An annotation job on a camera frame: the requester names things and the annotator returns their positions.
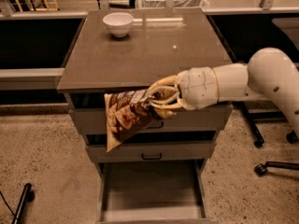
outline countertop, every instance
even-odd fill
[[[128,36],[116,38],[102,19],[117,10],[90,11],[73,48],[59,92],[147,87],[192,67],[230,63],[201,9],[131,9]]]

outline drawer handle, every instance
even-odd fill
[[[157,156],[147,156],[142,153],[141,158],[144,161],[159,161],[162,158],[162,153],[159,153]]]
[[[151,125],[149,127],[147,127],[147,129],[162,129],[163,126],[164,126],[163,121],[157,121],[157,122],[151,123]]]

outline desk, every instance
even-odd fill
[[[102,23],[113,11],[89,13],[57,88],[102,177],[98,223],[214,223],[205,211],[200,174],[231,106],[179,110],[107,153],[103,96],[145,88],[192,67],[227,64],[225,49],[200,9],[126,10],[135,20],[124,38],[111,36]],[[168,193],[167,182],[180,191]]]

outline white robotic arm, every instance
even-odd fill
[[[299,136],[299,73],[279,49],[261,49],[247,65],[233,63],[216,68],[192,68],[165,81],[173,82],[180,92],[177,107],[189,110],[222,101],[267,97],[284,113]]]

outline bowl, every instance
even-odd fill
[[[133,16],[125,12],[113,12],[103,18],[106,28],[116,37],[126,36],[133,23]]]

